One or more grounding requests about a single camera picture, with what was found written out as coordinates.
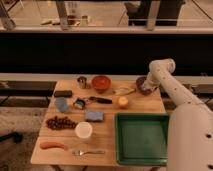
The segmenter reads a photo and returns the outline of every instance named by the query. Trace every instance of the blue sponge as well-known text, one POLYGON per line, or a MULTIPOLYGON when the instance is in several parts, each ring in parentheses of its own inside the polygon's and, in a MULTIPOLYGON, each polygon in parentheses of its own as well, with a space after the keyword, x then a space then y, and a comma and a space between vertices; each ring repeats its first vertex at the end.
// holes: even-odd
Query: blue sponge
POLYGON ((102 111, 91 111, 85 112, 85 120, 90 122, 101 122, 103 121, 104 113, 102 111))

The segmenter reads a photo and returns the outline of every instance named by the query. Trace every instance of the green plastic tray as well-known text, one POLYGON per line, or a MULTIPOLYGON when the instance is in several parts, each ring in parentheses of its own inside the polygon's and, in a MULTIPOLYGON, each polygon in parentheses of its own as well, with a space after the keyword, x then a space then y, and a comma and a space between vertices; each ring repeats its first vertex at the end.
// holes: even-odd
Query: green plastic tray
POLYGON ((116 158, 122 165, 165 166, 169 116, 115 115, 116 158))

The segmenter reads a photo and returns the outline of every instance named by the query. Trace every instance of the cable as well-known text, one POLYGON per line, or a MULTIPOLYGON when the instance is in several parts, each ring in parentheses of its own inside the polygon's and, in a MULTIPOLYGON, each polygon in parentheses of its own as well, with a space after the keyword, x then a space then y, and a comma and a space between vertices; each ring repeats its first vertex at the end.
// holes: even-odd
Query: cable
POLYGON ((208 104, 211 100, 212 100, 212 98, 209 98, 209 99, 206 100, 204 103, 205 103, 205 104, 208 104))
POLYGON ((45 98, 46 98, 46 101, 47 101, 47 105, 49 105, 50 99, 47 96, 45 96, 45 98))
POLYGON ((197 2, 195 2, 194 0, 192 0, 192 2, 210 19, 213 21, 213 18, 210 17, 199 5, 197 2))
POLYGON ((1 102, 0 102, 0 106, 2 106, 4 104, 4 102, 6 102, 8 99, 9 99, 10 96, 7 96, 5 99, 3 99, 1 102))
POLYGON ((119 26, 119 25, 121 24, 121 21, 122 21, 122 19, 123 19, 123 17, 124 17, 124 14, 126 14, 126 10, 124 10, 124 12, 122 13, 122 15, 121 15, 121 17, 120 17, 120 19, 119 19, 119 21, 118 21, 117 26, 119 26))
POLYGON ((16 1, 7 9, 7 12, 9 12, 18 2, 19 2, 19 0, 16 0, 16 1))

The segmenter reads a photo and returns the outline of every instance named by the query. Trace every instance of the table leg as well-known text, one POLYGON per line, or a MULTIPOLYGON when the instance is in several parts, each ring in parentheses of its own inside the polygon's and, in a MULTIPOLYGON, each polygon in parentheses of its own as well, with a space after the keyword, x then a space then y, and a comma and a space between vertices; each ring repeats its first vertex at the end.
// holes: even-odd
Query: table leg
POLYGON ((51 167, 52 167, 55 171, 64 171, 63 169, 60 168, 59 165, 51 165, 51 167))
POLYGON ((0 166, 0 170, 2 171, 9 171, 9 167, 6 164, 3 164, 2 166, 0 166))
POLYGON ((150 171, 158 171, 161 167, 152 167, 150 171))
POLYGON ((87 168, 88 168, 88 166, 84 166, 83 169, 82 169, 82 171, 86 171, 87 168))

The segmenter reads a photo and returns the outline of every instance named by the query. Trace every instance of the red bowl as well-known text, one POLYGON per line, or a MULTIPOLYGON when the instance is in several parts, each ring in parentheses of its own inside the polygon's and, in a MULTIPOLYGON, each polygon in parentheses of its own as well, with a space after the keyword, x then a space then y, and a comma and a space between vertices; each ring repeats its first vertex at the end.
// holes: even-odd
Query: red bowl
POLYGON ((98 75, 92 79, 92 87, 98 93, 104 93, 107 89, 109 89, 111 85, 111 80, 105 75, 98 75))

